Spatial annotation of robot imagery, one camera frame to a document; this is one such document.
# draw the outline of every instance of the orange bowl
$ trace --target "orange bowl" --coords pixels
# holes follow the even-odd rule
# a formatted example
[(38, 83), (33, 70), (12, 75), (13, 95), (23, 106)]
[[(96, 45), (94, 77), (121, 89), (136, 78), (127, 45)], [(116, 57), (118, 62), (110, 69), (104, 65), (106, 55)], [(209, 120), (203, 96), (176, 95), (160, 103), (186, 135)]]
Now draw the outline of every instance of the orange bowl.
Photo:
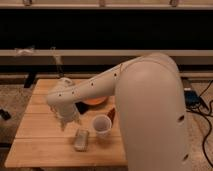
[(90, 106), (96, 106), (99, 105), (107, 100), (107, 97), (100, 97), (95, 99), (88, 99), (84, 100), (83, 103), (90, 105)]

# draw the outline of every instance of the wooden plank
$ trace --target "wooden plank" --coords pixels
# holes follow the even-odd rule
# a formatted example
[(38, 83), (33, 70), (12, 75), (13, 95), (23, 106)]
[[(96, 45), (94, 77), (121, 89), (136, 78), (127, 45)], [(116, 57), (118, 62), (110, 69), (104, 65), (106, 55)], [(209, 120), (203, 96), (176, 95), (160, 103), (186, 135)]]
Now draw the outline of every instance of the wooden plank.
[(180, 4), (189, 4), (189, 5), (213, 5), (212, 0), (180, 0)]
[(16, 139), (6, 167), (74, 167), (126, 165), (121, 138), (89, 138), (87, 152), (76, 152), (73, 138)]
[(169, 4), (169, 0), (106, 0), (107, 4)]
[[(96, 134), (92, 128), (92, 119), (96, 113), (81, 116), (82, 125), (77, 123), (69, 123), (64, 131), (61, 131), (60, 122), (54, 115), (25, 115), (16, 133), (16, 138), (58, 138), (58, 137), (74, 137), (76, 130), (89, 130), (90, 136), (95, 137)], [(110, 132), (110, 138), (120, 137), (120, 128), (118, 117), (114, 119), (114, 124)]]

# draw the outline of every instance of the black wall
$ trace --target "black wall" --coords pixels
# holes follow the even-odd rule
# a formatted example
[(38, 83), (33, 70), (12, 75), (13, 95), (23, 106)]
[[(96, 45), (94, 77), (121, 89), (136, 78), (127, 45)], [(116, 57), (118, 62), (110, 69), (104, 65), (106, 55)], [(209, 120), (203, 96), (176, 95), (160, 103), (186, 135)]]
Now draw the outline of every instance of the black wall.
[(213, 49), (213, 11), (0, 10), (0, 49)]

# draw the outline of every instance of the small white object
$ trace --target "small white object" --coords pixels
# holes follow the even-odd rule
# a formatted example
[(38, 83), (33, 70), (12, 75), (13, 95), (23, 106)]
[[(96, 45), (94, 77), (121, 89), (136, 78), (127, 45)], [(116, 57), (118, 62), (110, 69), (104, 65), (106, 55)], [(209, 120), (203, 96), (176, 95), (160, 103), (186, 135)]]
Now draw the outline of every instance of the small white object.
[(16, 49), (16, 56), (32, 56), (35, 53), (35, 49)]
[(112, 128), (112, 121), (106, 115), (97, 115), (92, 120), (93, 129), (98, 138), (105, 139), (110, 133)]
[(78, 129), (74, 141), (74, 148), (76, 151), (86, 151), (88, 145), (89, 131)]

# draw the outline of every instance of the wooden table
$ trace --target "wooden table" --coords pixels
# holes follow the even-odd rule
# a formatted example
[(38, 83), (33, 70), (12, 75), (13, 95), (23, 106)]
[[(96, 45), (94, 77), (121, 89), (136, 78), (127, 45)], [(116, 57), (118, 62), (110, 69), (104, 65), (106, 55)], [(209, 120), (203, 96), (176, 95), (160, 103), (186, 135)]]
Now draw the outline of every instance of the wooden table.
[[(70, 123), (64, 132), (46, 104), (45, 96), (57, 80), (39, 80), (26, 108), (6, 167), (73, 167), (126, 165), (118, 118), (115, 117), (110, 137), (99, 141), (91, 127), (97, 114), (107, 114), (114, 107), (114, 97), (98, 107), (91, 107), (82, 117), (82, 126)], [(76, 152), (73, 140), (78, 128), (90, 131), (87, 152)]]

